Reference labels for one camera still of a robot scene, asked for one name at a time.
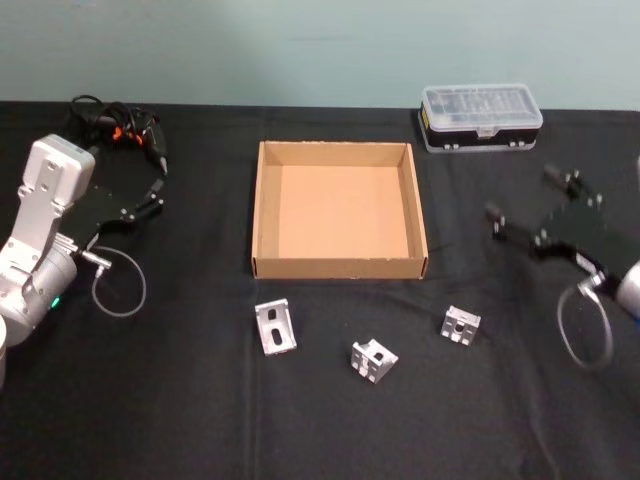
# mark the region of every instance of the plastic storage case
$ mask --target plastic storage case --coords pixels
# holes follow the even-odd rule
[[[523,84],[426,87],[418,115],[432,153],[529,150],[542,114]]]

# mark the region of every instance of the cardboard box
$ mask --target cardboard box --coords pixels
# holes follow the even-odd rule
[[[422,278],[411,145],[261,142],[252,256],[256,278]]]

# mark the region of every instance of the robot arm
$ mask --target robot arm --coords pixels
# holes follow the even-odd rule
[[[574,361],[585,369],[599,369],[611,359],[613,337],[598,294],[609,296],[633,318],[640,318],[640,243],[604,223],[602,195],[586,185],[580,172],[561,173],[557,168],[547,166],[545,176],[570,201],[551,211],[536,229],[508,221],[492,204],[487,205],[487,218],[493,224],[495,239],[516,244],[537,260],[565,258],[589,275],[560,295],[556,315],[562,340]],[[591,363],[578,358],[565,333],[564,306],[576,292],[593,302],[602,318],[604,349],[599,359]]]
[[[57,135],[31,148],[18,189],[18,215],[0,251],[0,322],[6,324],[8,346],[25,340],[40,323],[75,278],[78,256],[96,263],[98,275],[111,266],[58,232],[62,218],[84,195],[94,166],[91,153]]]

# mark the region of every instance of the wire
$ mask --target wire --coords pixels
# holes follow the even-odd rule
[[[125,134],[125,137],[128,137],[130,135],[135,137],[137,128],[136,128],[136,118],[133,111],[135,110],[140,113],[144,113],[145,112],[144,110],[140,108],[136,108],[132,110],[123,102],[105,103],[102,100],[100,100],[98,97],[94,97],[93,95],[78,95],[77,97],[74,97],[71,99],[69,108],[77,118],[83,119],[85,122],[87,122],[87,118],[80,111],[78,111],[78,108],[77,108],[77,104],[81,100],[88,100],[98,105],[98,107],[100,107],[99,113],[94,116],[91,122],[88,122],[88,129],[87,129],[88,137],[91,137],[91,135],[96,132],[96,126],[98,124],[98,121],[104,115],[107,115],[114,120],[114,122],[116,123],[116,126],[118,126],[122,130],[122,132]]]
[[[583,297],[587,297],[593,303],[596,304],[598,310],[600,311],[602,327],[604,329],[604,350],[602,351],[602,355],[594,362],[587,363],[576,355],[571,344],[569,343],[569,339],[564,329],[564,319],[562,316],[562,312],[564,310],[565,303],[569,299],[571,295],[574,293],[580,292]],[[581,368],[588,371],[596,371],[600,370],[609,363],[611,363],[611,358],[613,357],[613,334],[611,333],[611,322],[609,322],[609,317],[607,316],[607,312],[602,306],[602,302],[598,296],[594,293],[591,288],[580,288],[578,285],[572,285],[567,288],[560,297],[558,298],[558,307],[557,307],[557,318],[558,318],[558,328],[560,329],[560,335],[562,335],[562,341],[564,342],[564,346],[566,347],[569,355],[574,362],[578,364]]]
[[[107,307],[105,307],[102,304],[102,302],[100,302],[96,289],[98,286],[98,280],[100,280],[100,278],[102,277],[96,276],[96,278],[93,280],[93,284],[91,285],[91,297],[93,298],[93,301],[95,302],[96,306],[107,315],[111,315],[112,317],[116,317],[116,318],[127,318],[127,317],[130,317],[131,315],[135,315],[136,313],[138,313],[140,309],[144,306],[145,302],[147,301],[147,280],[144,276],[144,272],[142,271],[142,268],[140,268],[140,265],[138,265],[138,263],[129,255],[127,255],[124,252],[121,252],[120,250],[116,250],[115,248],[96,245],[92,248],[92,250],[93,249],[115,253],[116,255],[120,255],[121,257],[128,260],[131,263],[131,265],[133,265],[135,269],[138,271],[138,275],[140,276],[140,283],[142,284],[142,295],[140,297],[140,302],[138,303],[138,305],[133,310],[129,310],[128,312],[114,312],[113,310],[109,310]]]

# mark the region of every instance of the table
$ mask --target table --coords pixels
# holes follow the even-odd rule
[[[9,351],[0,478],[640,478],[636,326],[609,304],[614,361],[580,370],[555,308],[582,275],[493,242],[483,219],[492,199],[535,225],[562,201],[540,180],[554,162],[579,168],[604,194],[606,219],[640,238],[637,113],[545,111],[530,152],[438,156],[422,148],[413,110],[157,110],[171,152],[166,209],[103,240],[140,262],[148,302],[133,320],[107,317],[83,268],[60,307]],[[0,104],[3,238],[29,147],[63,116],[62,104]],[[412,143],[427,278],[254,280],[262,139]],[[146,172],[141,157],[125,157]],[[132,193],[140,177],[118,161],[102,181]],[[109,275],[137,294],[133,277]],[[282,297],[298,349],[265,358],[253,307]],[[451,304],[482,315],[468,348],[438,333]],[[599,325],[584,323],[576,341],[597,348]],[[348,360],[352,342],[370,338],[400,357],[375,386]]]

